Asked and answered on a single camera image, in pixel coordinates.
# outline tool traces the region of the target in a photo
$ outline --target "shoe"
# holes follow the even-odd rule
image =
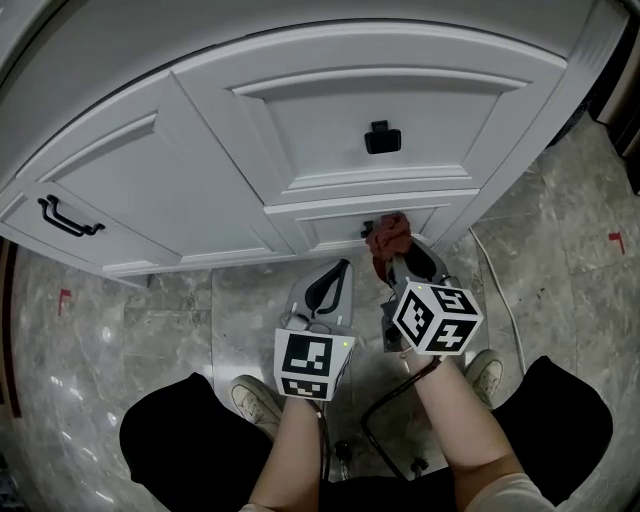
[[[504,363],[500,354],[487,349],[480,352],[464,372],[473,391],[489,409],[493,409],[491,399],[500,385],[503,370]]]
[[[229,389],[231,401],[240,416],[273,441],[278,433],[282,409],[276,404],[267,385],[250,375],[240,375],[231,381]]]

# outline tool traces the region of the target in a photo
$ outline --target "drawer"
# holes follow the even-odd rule
[[[292,254],[260,198],[166,71],[67,127],[18,179],[56,186],[91,205],[164,248],[170,265]],[[136,270],[124,263],[114,269]]]
[[[413,235],[435,244],[478,190],[350,197],[267,206],[265,212],[296,254],[340,253],[362,247],[364,223],[403,212]]]
[[[264,35],[173,71],[270,206],[479,188],[565,66],[495,35],[379,22]]]
[[[58,199],[58,213],[72,222],[81,226],[100,223],[104,228],[97,230],[94,235],[84,234],[78,237],[63,229],[67,226],[71,231],[77,232],[65,221],[53,219],[52,222],[57,222],[57,226],[47,222],[38,200],[48,196]],[[2,200],[2,234],[37,252],[46,254],[47,246],[52,247],[96,265],[105,273],[117,272],[121,266],[129,269],[151,269],[158,264],[177,262],[172,253],[114,222],[53,184],[34,184],[12,197],[10,199],[5,193]],[[47,217],[53,217],[50,206],[47,208]]]

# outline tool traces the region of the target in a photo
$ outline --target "white cable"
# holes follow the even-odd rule
[[[496,270],[493,268],[493,263],[491,263],[491,258],[489,258],[489,254],[487,250],[482,245],[482,242],[476,235],[475,231],[472,228],[469,228],[469,232],[471,236],[475,239],[478,247],[484,254],[485,259],[487,260],[487,264],[489,265],[489,271],[491,272],[491,277],[493,277],[493,282],[496,284],[496,288],[498,289],[498,293],[500,297],[502,297],[502,302],[504,302],[505,308],[507,308],[507,313],[509,313],[509,317],[511,318],[511,325],[513,326],[513,334],[516,338],[516,348],[518,349],[518,361],[520,363],[520,371],[522,371],[522,376],[527,372],[527,363],[524,360],[524,351],[522,350],[522,339],[520,338],[520,331],[518,330],[518,324],[516,323],[516,319],[513,316],[513,312],[509,307],[509,303],[507,302],[507,298],[504,296],[504,292],[502,291],[502,287],[500,286],[500,281],[498,281],[498,276],[496,275]]]

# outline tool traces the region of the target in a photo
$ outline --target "cable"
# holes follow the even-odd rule
[[[320,427],[320,478],[329,481],[329,471],[331,470],[331,444],[329,442],[329,428],[327,418],[324,413],[324,404],[321,409],[313,400],[307,400],[316,411],[318,416],[318,426]]]
[[[482,242],[478,238],[478,235],[476,235],[475,231],[472,228],[469,228],[469,232],[471,233],[471,236],[473,236],[474,240],[478,244],[478,247],[480,247],[480,250],[482,251],[485,259],[487,260],[487,265],[489,265],[489,272],[491,272],[491,277],[493,278],[493,282],[496,284],[498,293],[500,294],[500,297],[502,298],[502,302],[504,302],[504,306],[505,308],[507,308],[507,313],[509,313],[509,317],[511,318],[511,325],[513,326],[513,334],[515,335],[515,338],[516,338],[516,348],[518,350],[518,362],[520,363],[520,371],[522,372],[522,376],[524,377],[524,374],[527,373],[527,363],[524,359],[524,350],[522,349],[522,339],[520,338],[520,331],[518,330],[518,324],[516,323],[516,319],[513,316],[513,312],[509,307],[507,298],[504,296],[504,292],[502,291],[502,287],[500,286],[500,281],[498,280],[496,270],[495,268],[493,268],[493,263],[491,263],[491,258],[489,258],[489,254],[487,253],[487,250],[484,248],[484,245],[482,245]]]
[[[376,449],[380,457],[382,457],[382,460],[385,461],[387,466],[389,466],[389,469],[393,472],[393,474],[402,480],[407,480],[407,477],[405,477],[402,474],[402,471],[398,469],[398,466],[396,466],[393,463],[393,461],[384,451],[382,446],[380,446],[380,443],[378,443],[377,439],[374,437],[373,432],[371,432],[371,429],[369,428],[367,423],[369,421],[369,418],[371,418],[371,416],[373,415],[373,413],[376,412],[378,409],[380,409],[380,407],[382,407],[387,402],[393,400],[398,395],[404,393],[407,389],[413,386],[422,377],[424,377],[425,375],[428,375],[433,370],[435,370],[438,366],[440,366],[441,362],[442,360],[439,357],[434,357],[433,361],[431,361],[427,366],[425,366],[422,370],[416,373],[413,377],[404,381],[397,388],[393,389],[392,391],[384,395],[380,400],[378,400],[371,407],[369,407],[369,409],[367,409],[367,412],[365,412],[362,415],[362,418],[360,419],[360,427],[362,428],[362,431],[364,432],[364,434],[367,436],[367,439],[369,439],[373,447]]]

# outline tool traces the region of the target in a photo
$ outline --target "black cabinet handle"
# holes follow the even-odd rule
[[[402,147],[402,133],[389,130],[388,121],[375,121],[371,123],[371,131],[365,134],[364,142],[370,155],[393,153]]]
[[[58,229],[61,229],[65,233],[69,233],[70,235],[77,236],[78,238],[84,235],[84,233],[78,233],[77,231],[74,231],[73,229],[68,228],[64,224],[60,224],[59,222],[56,222],[51,217],[49,217],[47,215],[47,208],[49,207],[49,203],[45,199],[42,199],[42,198],[38,199],[38,204],[42,206],[42,218],[46,220],[49,224],[57,227]]]
[[[100,223],[95,224],[93,227],[87,225],[81,226],[80,224],[73,222],[71,219],[67,219],[65,216],[58,212],[58,203],[58,198],[53,195],[48,195],[46,200],[42,198],[38,199],[38,204],[42,207],[42,218],[52,226],[57,227],[65,233],[77,236],[78,238],[80,238],[82,235],[93,236],[99,230],[104,229],[104,226]],[[57,220],[54,220],[49,217],[49,215],[47,215],[48,206],[51,206],[51,213]]]

